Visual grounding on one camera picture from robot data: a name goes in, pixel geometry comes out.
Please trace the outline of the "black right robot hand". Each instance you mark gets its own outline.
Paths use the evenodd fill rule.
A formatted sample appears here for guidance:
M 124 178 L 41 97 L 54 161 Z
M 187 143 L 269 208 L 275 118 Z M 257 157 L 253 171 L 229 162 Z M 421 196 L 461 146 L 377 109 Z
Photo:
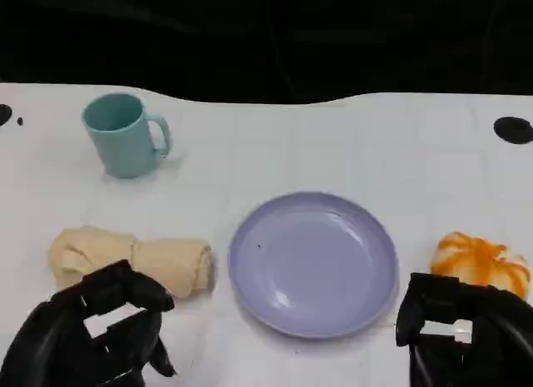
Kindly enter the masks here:
M 428 321 L 472 323 L 471 341 L 427 335 Z M 413 273 L 396 318 L 396 344 L 410 354 L 412 386 L 530 386 L 532 307 L 494 286 Z

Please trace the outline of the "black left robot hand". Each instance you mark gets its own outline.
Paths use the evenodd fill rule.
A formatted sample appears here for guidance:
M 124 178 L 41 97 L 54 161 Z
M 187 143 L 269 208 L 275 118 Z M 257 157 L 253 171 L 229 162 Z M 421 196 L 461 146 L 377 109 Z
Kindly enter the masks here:
M 125 304 L 135 315 L 93 337 L 85 321 Z M 10 344 L 1 367 L 3 386 L 143 386 L 142 370 L 176 371 L 160 338 L 162 313 L 174 301 L 154 279 L 120 260 L 40 303 Z

